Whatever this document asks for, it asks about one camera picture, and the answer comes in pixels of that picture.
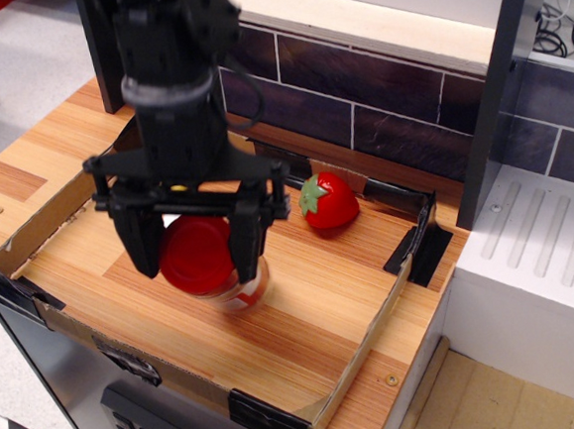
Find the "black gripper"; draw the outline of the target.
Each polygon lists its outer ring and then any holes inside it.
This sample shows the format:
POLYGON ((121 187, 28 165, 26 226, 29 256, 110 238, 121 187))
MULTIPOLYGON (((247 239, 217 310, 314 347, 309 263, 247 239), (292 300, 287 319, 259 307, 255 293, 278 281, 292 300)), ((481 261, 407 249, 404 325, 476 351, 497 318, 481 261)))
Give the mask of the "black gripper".
POLYGON ((288 166, 231 145, 220 88, 214 70, 181 85, 124 78, 134 118, 106 154, 83 165, 96 185, 96 209, 111 216, 134 267, 148 278, 160 272, 165 225, 158 205, 174 184, 190 189, 182 199, 186 214, 228 217, 240 283, 256 278, 269 227, 289 215, 288 166))

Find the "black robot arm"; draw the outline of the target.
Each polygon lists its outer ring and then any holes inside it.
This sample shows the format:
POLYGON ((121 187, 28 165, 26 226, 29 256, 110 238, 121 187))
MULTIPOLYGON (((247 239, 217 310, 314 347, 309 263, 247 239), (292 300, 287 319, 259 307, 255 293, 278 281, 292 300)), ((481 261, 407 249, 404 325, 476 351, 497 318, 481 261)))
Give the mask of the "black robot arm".
POLYGON ((240 281, 255 278, 266 232, 289 214, 280 161, 228 140, 219 66, 240 35, 230 0, 115 0, 109 14, 138 145, 120 138, 91 158, 94 201, 112 218, 135 268, 159 273, 164 216, 225 217, 240 281))

